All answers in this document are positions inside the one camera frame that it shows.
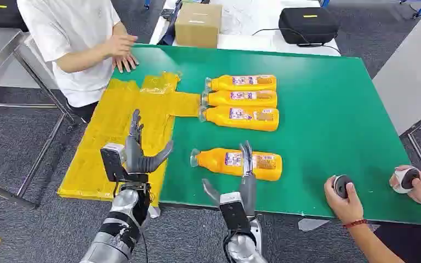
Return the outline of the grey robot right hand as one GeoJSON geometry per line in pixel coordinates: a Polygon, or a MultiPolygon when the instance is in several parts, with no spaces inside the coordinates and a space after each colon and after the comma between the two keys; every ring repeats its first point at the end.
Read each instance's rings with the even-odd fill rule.
{"type": "Polygon", "coordinates": [[[202,179],[204,192],[215,205],[240,203],[249,221],[255,219],[256,178],[253,173],[253,151],[249,141],[240,144],[242,152],[242,174],[239,190],[220,194],[208,179],[202,179]]]}

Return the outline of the person's left hand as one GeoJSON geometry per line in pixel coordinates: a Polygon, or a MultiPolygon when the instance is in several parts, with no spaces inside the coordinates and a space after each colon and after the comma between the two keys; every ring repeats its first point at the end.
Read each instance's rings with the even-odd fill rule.
{"type": "Polygon", "coordinates": [[[324,184],[325,197],[328,205],[343,225],[363,220],[363,206],[357,195],[355,185],[349,182],[345,185],[348,198],[341,198],[336,194],[332,183],[336,176],[331,176],[324,184]]]}
{"type": "Polygon", "coordinates": [[[131,72],[132,70],[135,70],[138,65],[139,61],[132,53],[125,56],[114,56],[112,58],[113,69],[118,69],[120,73],[123,73],[124,71],[131,72]]]}

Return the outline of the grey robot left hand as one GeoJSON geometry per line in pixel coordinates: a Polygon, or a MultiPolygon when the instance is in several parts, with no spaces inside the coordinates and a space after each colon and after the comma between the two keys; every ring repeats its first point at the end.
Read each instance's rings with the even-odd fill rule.
{"type": "Polygon", "coordinates": [[[140,110],[135,109],[132,115],[129,134],[126,137],[127,172],[128,173],[151,173],[154,172],[171,154],[174,142],[167,142],[155,156],[144,155],[141,146],[141,132],[144,127],[140,124],[140,110]]]}

